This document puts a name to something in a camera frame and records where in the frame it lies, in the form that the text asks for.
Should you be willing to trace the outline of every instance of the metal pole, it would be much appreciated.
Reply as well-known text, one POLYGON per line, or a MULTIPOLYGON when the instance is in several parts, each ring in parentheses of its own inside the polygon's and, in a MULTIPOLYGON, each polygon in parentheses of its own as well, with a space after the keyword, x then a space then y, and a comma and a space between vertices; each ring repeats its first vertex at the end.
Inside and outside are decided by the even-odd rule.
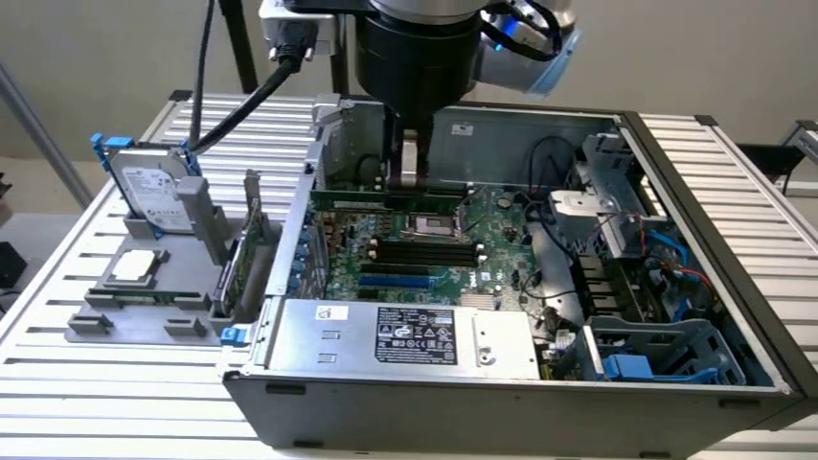
POLYGON ((3 62, 0 62, 0 96, 3 96, 6 103, 10 105, 16 119, 20 121, 26 132, 28 132, 31 140, 38 145, 56 175, 60 176, 60 180, 63 180, 79 206, 82 206, 83 209, 87 208, 94 199, 91 191, 76 173, 75 165, 72 165, 72 162, 66 158, 63 151, 56 147, 51 136, 48 136, 48 132, 38 119, 38 115, 35 115, 31 106, 26 102, 26 98, 23 98, 23 94, 16 88, 15 81, 6 70, 3 62))
POLYGON ((242 0, 219 0, 219 8, 222 9, 222 15, 226 17, 227 34, 230 35, 235 68, 242 81, 242 91, 245 94, 251 94, 258 88, 258 77, 242 0))

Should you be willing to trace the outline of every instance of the blue pcie slot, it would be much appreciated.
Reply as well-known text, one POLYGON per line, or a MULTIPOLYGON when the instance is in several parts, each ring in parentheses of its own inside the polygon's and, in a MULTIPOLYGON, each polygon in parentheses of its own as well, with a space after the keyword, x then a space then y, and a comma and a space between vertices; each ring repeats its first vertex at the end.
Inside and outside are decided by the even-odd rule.
POLYGON ((423 288, 433 287, 433 280, 422 276, 362 276, 358 285, 377 288, 423 288))

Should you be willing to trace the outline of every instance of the motherboard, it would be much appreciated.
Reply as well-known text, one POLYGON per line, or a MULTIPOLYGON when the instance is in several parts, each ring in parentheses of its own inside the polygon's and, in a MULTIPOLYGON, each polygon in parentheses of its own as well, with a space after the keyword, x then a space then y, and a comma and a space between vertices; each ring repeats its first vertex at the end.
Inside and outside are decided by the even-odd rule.
POLYGON ((326 299, 525 310, 530 299, 521 284, 537 260, 525 207, 514 197, 486 186, 451 217, 326 216, 326 299))

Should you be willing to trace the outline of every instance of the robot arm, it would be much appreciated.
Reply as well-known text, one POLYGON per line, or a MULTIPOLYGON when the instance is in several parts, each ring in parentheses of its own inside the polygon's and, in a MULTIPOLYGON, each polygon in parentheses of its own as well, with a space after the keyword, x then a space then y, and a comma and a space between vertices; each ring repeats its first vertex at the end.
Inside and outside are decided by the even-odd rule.
POLYGON ((317 52, 334 54, 335 16, 355 16, 355 74, 386 107, 386 185, 405 192, 427 190, 435 113, 478 81, 546 95, 579 38, 570 0, 266 0, 261 14, 271 56, 293 21, 319 22, 317 52), (410 182, 406 142, 417 151, 410 182))

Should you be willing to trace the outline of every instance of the hard drive label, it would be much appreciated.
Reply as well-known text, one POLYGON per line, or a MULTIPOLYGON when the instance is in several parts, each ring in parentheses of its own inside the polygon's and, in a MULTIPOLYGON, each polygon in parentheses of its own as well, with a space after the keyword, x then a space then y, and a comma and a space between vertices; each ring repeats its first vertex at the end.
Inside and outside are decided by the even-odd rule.
POLYGON ((128 166, 122 170, 144 218, 167 232, 190 232, 191 219, 175 196, 174 177, 163 170, 128 166))
POLYGON ((375 358, 407 364, 458 364, 454 310, 379 307, 375 358))

